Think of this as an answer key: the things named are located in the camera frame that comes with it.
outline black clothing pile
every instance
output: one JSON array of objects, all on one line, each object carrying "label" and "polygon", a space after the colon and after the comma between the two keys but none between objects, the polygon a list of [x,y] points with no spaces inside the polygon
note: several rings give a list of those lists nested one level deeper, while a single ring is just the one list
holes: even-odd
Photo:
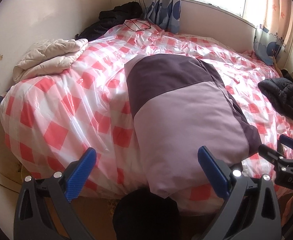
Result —
[{"label": "black clothing pile", "polygon": [[279,114],[293,120],[293,82],[290,75],[287,77],[265,79],[258,87]]},{"label": "black clothing pile", "polygon": [[117,240],[181,240],[176,202],[147,188],[123,197],[114,210],[112,222]]},{"label": "black clothing pile", "polygon": [[77,34],[75,39],[96,40],[112,27],[123,24],[125,20],[139,18],[141,14],[142,8],[137,2],[129,2],[121,6],[116,6],[111,11],[102,11],[99,15],[99,21],[87,27],[80,34]]}]

